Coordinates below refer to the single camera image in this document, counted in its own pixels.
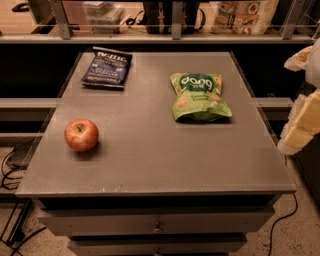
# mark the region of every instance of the green snack bag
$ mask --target green snack bag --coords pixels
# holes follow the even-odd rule
[[[227,103],[220,97],[220,74],[174,73],[170,80],[177,93],[173,105],[175,120],[185,117],[196,121],[214,121],[232,116]]]

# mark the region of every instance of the cable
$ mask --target cable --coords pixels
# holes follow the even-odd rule
[[[37,231],[33,232],[30,236],[28,236],[26,239],[24,239],[16,248],[13,249],[13,252],[10,254],[10,256],[13,256],[15,253],[18,253],[19,248],[25,244],[26,242],[28,242],[32,237],[34,237],[35,235],[39,234],[40,232],[46,230],[46,227],[40,228]]]
[[[10,249],[15,250],[15,248],[13,248],[11,245],[8,245],[2,238],[0,238],[0,242],[4,243],[5,246],[9,247]],[[16,251],[16,253],[18,253],[20,256],[23,256],[22,253],[18,250]]]
[[[272,233],[273,233],[273,229],[274,229],[275,225],[276,225],[279,221],[281,221],[281,220],[283,220],[283,219],[286,219],[286,218],[288,218],[288,217],[291,217],[291,216],[294,215],[294,214],[297,212],[297,210],[298,210],[297,197],[296,197],[295,194],[293,194],[293,197],[294,197],[294,201],[295,201],[295,209],[293,210],[293,212],[292,212],[292,213],[289,213],[288,215],[285,215],[285,216],[283,216],[283,217],[280,217],[279,219],[277,219],[277,220],[273,223],[273,225],[272,225],[272,227],[271,227],[271,231],[270,231],[270,246],[269,246],[269,254],[268,254],[268,256],[271,256],[271,253],[272,253]]]
[[[14,173],[14,172],[16,172],[16,171],[19,171],[19,169],[18,169],[18,168],[14,168],[14,169],[11,169],[9,172],[5,173],[5,172],[4,172],[4,163],[5,163],[5,161],[7,160],[7,158],[8,158],[9,156],[11,156],[11,155],[14,154],[16,151],[18,151],[20,148],[24,147],[25,145],[29,144],[30,142],[32,142],[32,141],[34,141],[34,140],[35,140],[35,139],[31,139],[31,140],[23,143],[23,144],[20,145],[19,147],[13,149],[11,152],[9,152],[9,153],[3,158],[2,163],[1,163],[1,173],[2,173],[2,175],[3,175],[3,178],[2,178],[2,180],[1,180],[0,188],[4,188],[4,189],[6,189],[6,190],[15,190],[15,189],[18,188],[20,182],[11,182],[11,183],[5,184],[5,180],[7,180],[7,179],[8,179],[8,180],[22,179],[22,178],[23,178],[22,176],[21,176],[21,177],[13,177],[13,178],[12,178],[12,177],[9,177],[10,174],[12,174],[12,173]]]
[[[2,180],[1,180],[1,186],[0,186],[0,188],[4,188],[4,189],[6,189],[6,190],[15,190],[15,189],[17,189],[18,186],[19,186],[19,184],[20,184],[20,182],[5,183],[5,181],[6,181],[7,179],[9,179],[9,180],[22,179],[23,177],[15,177],[15,178],[9,177],[10,174],[12,174],[12,173],[14,173],[14,172],[17,172],[17,171],[19,171],[18,168],[12,169],[12,170],[8,171],[8,172],[3,176]]]

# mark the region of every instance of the apple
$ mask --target apple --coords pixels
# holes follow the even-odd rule
[[[67,145],[74,151],[85,152],[97,144],[99,130],[89,119],[77,118],[66,126],[64,138]]]

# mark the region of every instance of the dark blue snack bag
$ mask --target dark blue snack bag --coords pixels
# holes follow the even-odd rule
[[[123,88],[127,77],[132,54],[93,47],[95,54],[81,83],[94,88]]]

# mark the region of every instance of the snack bag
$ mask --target snack bag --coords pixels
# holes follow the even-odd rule
[[[231,117],[227,103],[220,97],[222,76],[206,73],[174,73],[170,76],[177,97],[173,105],[175,120],[214,121]]]
[[[81,83],[91,88],[124,88],[132,54],[93,47],[95,54]]]
[[[279,0],[221,1],[212,3],[212,33],[241,35],[264,34],[277,9]]]

